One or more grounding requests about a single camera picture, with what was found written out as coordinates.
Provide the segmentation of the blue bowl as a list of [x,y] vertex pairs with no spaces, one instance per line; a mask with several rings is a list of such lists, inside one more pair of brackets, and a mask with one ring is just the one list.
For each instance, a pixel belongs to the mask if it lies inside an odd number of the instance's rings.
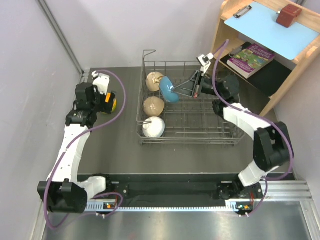
[[159,89],[166,102],[179,102],[179,95],[173,91],[174,86],[167,76],[162,77],[162,79],[160,80]]

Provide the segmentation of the cream bowl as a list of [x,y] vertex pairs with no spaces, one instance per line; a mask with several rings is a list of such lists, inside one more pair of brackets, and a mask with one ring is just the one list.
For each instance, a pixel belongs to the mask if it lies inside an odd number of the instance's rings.
[[160,72],[154,71],[147,75],[146,86],[150,92],[157,92],[160,90],[159,85],[164,75]]

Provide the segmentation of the tan speckled bowl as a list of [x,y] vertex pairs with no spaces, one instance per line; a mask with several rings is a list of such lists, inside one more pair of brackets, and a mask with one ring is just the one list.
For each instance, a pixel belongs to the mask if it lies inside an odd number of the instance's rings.
[[149,117],[158,117],[165,108],[165,102],[159,97],[148,97],[143,103],[143,111]]

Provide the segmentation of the white bowl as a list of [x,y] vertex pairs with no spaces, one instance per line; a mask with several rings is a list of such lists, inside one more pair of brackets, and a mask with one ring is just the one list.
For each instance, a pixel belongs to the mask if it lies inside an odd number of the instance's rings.
[[147,138],[159,138],[165,131],[165,122],[157,116],[147,118],[142,125],[142,131]]

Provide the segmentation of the orange bowl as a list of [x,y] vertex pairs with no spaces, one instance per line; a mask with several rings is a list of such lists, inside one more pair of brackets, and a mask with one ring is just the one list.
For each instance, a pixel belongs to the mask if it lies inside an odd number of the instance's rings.
[[111,93],[108,92],[105,97],[105,102],[108,103],[110,101],[110,98],[111,98]]

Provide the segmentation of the yellow-green bowl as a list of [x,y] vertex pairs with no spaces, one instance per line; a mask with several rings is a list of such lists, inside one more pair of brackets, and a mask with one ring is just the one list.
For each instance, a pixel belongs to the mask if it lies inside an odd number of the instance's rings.
[[112,114],[117,108],[117,99],[114,98],[112,101],[104,102],[102,104],[101,112],[104,114]]

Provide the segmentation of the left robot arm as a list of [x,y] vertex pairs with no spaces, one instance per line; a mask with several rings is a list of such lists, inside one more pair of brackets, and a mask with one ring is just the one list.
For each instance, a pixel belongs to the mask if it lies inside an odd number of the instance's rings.
[[78,181],[78,169],[91,130],[99,112],[110,114],[117,105],[109,83],[80,83],[75,88],[73,108],[65,118],[63,142],[54,167],[46,181],[38,184],[37,192],[52,213],[85,211],[88,200],[96,195],[109,198],[114,191],[103,175],[95,174]]

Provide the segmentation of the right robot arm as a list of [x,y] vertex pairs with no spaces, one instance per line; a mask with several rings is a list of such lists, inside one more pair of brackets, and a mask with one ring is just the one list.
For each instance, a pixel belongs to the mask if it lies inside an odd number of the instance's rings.
[[253,160],[232,180],[229,196],[245,198],[252,187],[269,173],[285,163],[292,163],[294,151],[287,126],[254,114],[239,102],[239,81],[234,75],[213,80],[208,74],[196,70],[191,77],[169,87],[176,95],[197,98],[200,94],[213,95],[214,113],[246,133],[253,141]]

